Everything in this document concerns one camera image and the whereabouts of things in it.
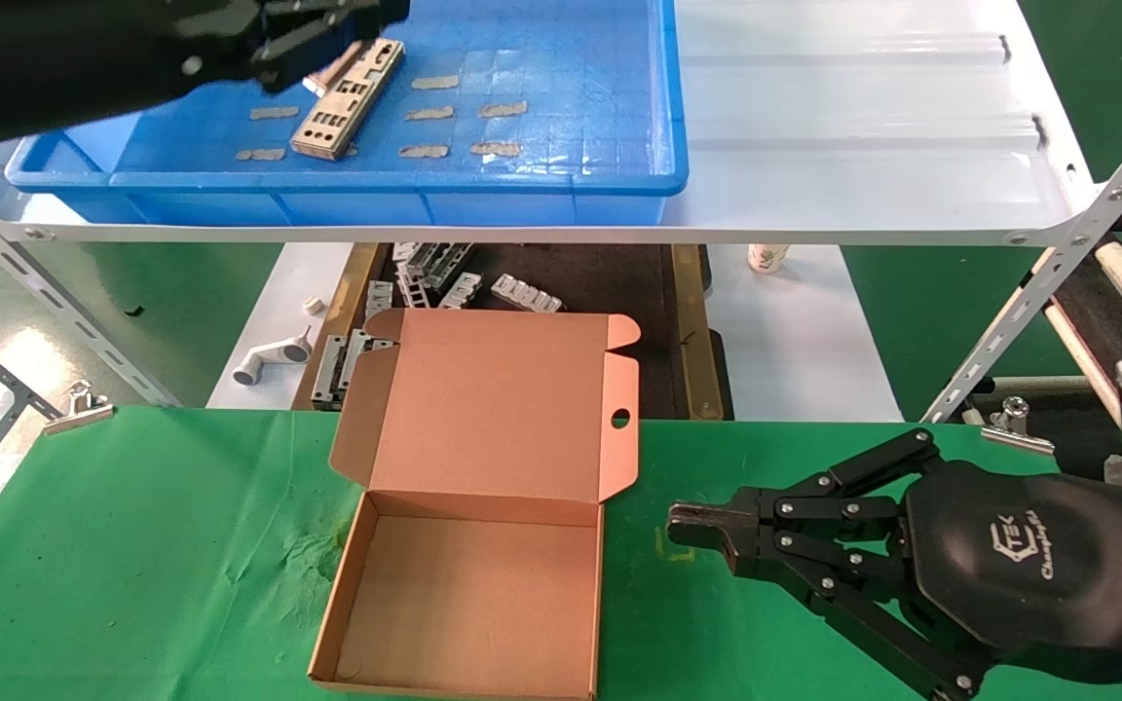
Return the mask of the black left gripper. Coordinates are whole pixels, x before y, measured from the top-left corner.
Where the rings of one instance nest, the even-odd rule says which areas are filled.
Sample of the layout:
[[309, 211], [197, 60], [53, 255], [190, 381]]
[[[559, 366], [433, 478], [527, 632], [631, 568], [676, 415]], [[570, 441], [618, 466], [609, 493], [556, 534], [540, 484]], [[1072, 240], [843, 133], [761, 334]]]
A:
[[258, 1], [61, 1], [37, 21], [36, 84], [63, 123], [129, 114], [206, 77], [249, 79], [277, 94], [355, 45], [410, 18], [411, 1], [263, 1], [264, 18], [306, 19], [255, 49]]

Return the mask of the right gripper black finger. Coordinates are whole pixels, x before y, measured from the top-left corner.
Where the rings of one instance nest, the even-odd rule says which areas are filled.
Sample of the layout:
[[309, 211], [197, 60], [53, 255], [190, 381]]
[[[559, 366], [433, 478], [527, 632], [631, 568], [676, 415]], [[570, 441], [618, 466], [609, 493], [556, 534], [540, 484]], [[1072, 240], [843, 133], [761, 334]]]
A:
[[669, 506], [668, 535], [695, 547], [735, 544], [761, 527], [838, 539], [883, 538], [898, 523], [899, 504], [876, 496], [877, 489], [922, 476], [940, 462], [930, 431], [912, 428], [785, 488], [744, 485], [726, 504], [677, 501]]

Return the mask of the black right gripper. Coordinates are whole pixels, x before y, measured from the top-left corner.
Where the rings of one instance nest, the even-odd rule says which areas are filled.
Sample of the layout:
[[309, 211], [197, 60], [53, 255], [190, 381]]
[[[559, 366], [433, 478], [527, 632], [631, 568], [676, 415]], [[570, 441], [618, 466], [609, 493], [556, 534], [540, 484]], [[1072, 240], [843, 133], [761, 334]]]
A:
[[[1008, 476], [962, 462], [903, 495], [916, 585], [997, 661], [1052, 675], [1122, 675], [1122, 487]], [[723, 534], [734, 577], [783, 587], [925, 700], [972, 700], [991, 662], [890, 612], [904, 568], [803, 534]]]

